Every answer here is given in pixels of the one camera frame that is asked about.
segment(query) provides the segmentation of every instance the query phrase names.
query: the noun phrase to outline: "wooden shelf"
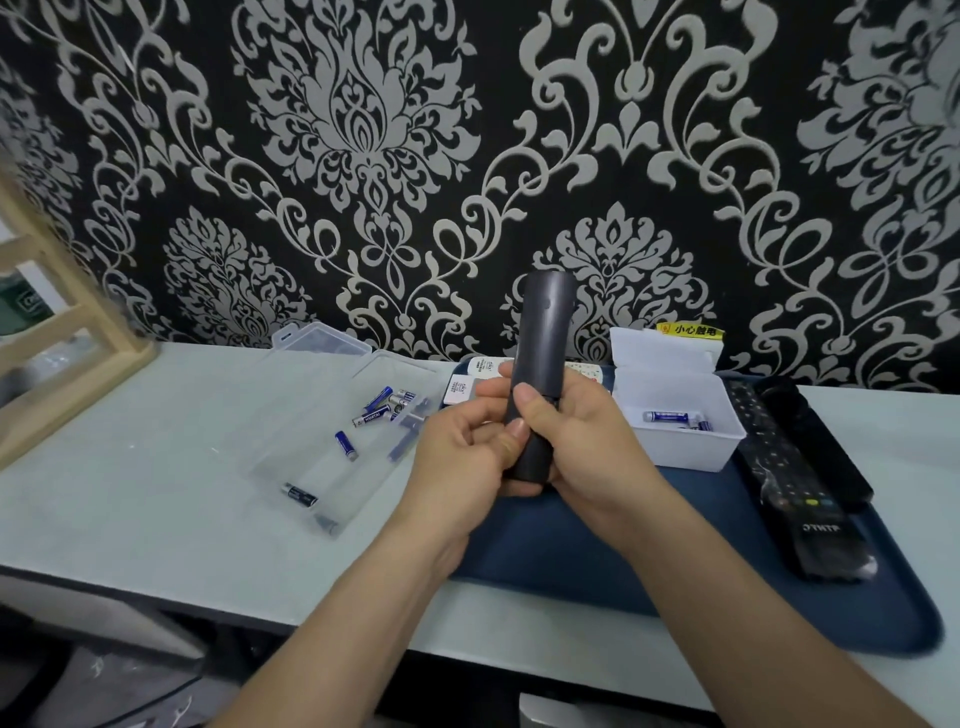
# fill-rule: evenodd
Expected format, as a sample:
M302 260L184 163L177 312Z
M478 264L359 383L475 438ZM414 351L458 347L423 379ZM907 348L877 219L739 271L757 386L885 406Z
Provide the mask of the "wooden shelf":
M0 221L17 235L0 243L0 271L33 261L68 307L0 343L0 376L79 331L98 348L0 407L0 468L6 468L152 361L156 345L133 333L9 176L0 173Z

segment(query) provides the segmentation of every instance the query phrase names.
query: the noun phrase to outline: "remote control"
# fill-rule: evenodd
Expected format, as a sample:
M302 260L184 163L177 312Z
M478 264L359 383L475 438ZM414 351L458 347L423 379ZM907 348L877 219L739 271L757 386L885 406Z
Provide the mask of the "remote control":
M858 582L876 558L850 516L783 434L753 386L724 381L747 430L735 460L787 565L810 581Z
M840 447L823 420L786 376L768 376L754 384L767 411L803 454L847 513L859 513L874 497L874 489Z
M520 413L514 405L514 387L530 384L555 407L564 390L564 354L570 319L576 304L577 280L565 271L534 271L527 275L520 312L519 342L510 377L510 397L504 425ZM550 476L553 446L536 432L506 476L531 483L545 483Z

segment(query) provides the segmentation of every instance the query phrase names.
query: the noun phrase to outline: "white table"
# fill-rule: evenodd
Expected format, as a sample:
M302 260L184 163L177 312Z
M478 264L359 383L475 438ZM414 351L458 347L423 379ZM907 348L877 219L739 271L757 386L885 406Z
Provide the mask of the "white table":
M224 434L316 364L304 359L311 354L278 358L260 365L268 374L255 387L228 400L216 395L262 356L164 345L155 363L0 473L0 571L299 624L387 519L410 458L336 540L268 506L236 472ZM453 365L435 366L445 376ZM873 485L884 521L947 627L928 657L856 659L931 723L955 725L960 397L815 387L804 394ZM710 708L658 619L451 582L411 646Z

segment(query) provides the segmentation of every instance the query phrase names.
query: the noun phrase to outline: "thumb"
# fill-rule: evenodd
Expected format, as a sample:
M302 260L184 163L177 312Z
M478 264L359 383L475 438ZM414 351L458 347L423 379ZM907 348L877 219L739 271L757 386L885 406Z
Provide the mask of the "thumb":
M529 439L530 427L523 422L522 418L517 418L501 429L496 437L488 440L484 447L493 451L500 464L500 470L505 471L513 466Z
M520 382L514 387L514 404L520 415L534 432L542 435L551 443L560 436L564 416L550 402L545 400L536 389Z

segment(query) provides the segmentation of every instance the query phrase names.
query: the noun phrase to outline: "plastic storage box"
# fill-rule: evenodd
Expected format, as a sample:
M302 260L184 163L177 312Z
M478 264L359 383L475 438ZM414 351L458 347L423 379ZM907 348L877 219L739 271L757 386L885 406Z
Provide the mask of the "plastic storage box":
M446 377L427 363L373 351L324 324L292 325L274 341L276 348L243 378L277 372L290 378L228 435L221 450L271 503L336 535L413 448L419 422L439 406ZM386 385L418 396L392 422L388 415L354 426L351 420ZM356 449L353 461L334 437L340 430ZM306 496L286 497L291 487Z
M613 398L654 465L717 473L746 437L723 380L693 340L655 330L612 328ZM712 431L645 422L649 411L699 413Z

